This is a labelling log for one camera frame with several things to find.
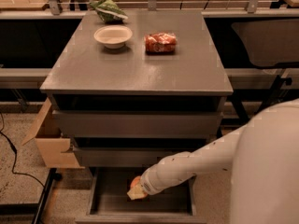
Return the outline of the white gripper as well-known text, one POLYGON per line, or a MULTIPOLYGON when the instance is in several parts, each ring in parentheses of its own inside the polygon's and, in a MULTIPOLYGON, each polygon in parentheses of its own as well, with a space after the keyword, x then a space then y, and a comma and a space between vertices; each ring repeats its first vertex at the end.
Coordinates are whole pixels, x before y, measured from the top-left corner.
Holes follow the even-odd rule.
POLYGON ((144 199, 148 195, 155 195, 166 189, 162 179, 158 176, 156 165, 151 166, 142 174, 140 182, 141 185, 136 184, 127 192, 131 200, 144 199))

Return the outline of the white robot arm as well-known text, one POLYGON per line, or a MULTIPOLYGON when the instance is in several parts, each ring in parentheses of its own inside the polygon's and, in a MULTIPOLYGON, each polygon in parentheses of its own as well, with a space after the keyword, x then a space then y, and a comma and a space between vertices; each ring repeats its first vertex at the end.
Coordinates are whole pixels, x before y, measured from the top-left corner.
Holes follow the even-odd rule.
POLYGON ((202 174, 232 170, 230 224, 299 224, 299 100, 267 107, 194 152, 167 156, 136 177, 143 199, 202 174))

